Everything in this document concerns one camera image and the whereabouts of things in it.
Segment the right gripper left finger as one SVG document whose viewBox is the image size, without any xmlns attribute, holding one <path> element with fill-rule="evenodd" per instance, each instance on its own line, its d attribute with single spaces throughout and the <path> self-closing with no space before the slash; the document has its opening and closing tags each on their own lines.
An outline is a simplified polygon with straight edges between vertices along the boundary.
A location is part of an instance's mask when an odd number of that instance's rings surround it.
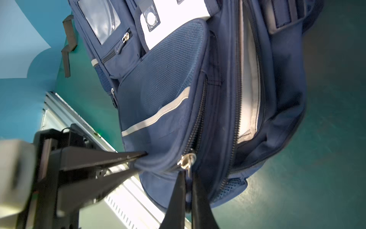
<svg viewBox="0 0 366 229">
<path fill-rule="evenodd" d="M 163 222 L 159 229 L 184 229 L 186 205 L 185 171 L 181 171 L 173 189 Z"/>
</svg>

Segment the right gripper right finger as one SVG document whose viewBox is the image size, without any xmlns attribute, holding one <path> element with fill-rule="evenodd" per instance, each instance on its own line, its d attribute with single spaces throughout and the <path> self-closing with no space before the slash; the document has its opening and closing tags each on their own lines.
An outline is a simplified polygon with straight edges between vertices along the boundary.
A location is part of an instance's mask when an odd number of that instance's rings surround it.
<svg viewBox="0 0 366 229">
<path fill-rule="evenodd" d="M 193 173 L 192 223 L 193 229 L 219 229 L 205 187 L 197 173 Z"/>
</svg>

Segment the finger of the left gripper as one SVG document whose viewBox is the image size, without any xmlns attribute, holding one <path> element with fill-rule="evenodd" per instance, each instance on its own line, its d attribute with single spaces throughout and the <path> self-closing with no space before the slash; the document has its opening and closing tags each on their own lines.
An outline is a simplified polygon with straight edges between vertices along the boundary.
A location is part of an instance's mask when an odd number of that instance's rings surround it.
<svg viewBox="0 0 366 229">
<path fill-rule="evenodd" d="M 60 170 L 103 169 L 125 164 L 146 155 L 145 151 L 116 153 L 89 148 L 67 147 L 61 151 Z"/>
<path fill-rule="evenodd" d="M 139 173 L 136 168 L 113 173 L 101 178 L 87 179 L 58 188 L 56 215 L 65 217 L 91 201 L 100 201 L 131 176 Z"/>
</svg>

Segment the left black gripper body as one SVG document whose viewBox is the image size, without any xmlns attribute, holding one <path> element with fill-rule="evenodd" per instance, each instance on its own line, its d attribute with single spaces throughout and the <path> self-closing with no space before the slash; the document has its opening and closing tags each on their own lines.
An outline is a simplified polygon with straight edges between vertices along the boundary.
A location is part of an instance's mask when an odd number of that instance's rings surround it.
<svg viewBox="0 0 366 229">
<path fill-rule="evenodd" d="M 92 139 L 78 127 L 71 124 L 61 131 L 49 129 L 36 133 L 33 141 L 36 146 L 37 166 L 35 179 L 25 209 L 16 221 L 17 229 L 77 229 L 79 228 L 79 209 L 64 216 L 57 215 L 58 188 L 94 177 L 94 169 L 61 168 L 63 150 L 72 147 L 66 154 L 74 152 L 75 147 L 94 148 Z"/>
</svg>

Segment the navy blue backpack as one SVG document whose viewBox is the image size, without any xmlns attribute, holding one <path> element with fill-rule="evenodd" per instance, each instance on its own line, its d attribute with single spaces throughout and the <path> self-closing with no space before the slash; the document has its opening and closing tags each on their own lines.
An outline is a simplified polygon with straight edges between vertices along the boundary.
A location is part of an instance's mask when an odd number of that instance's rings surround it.
<svg viewBox="0 0 366 229">
<path fill-rule="evenodd" d="M 306 109 L 302 40 L 323 1 L 69 1 L 148 198 L 197 172 L 211 207 L 247 188 Z"/>
</svg>

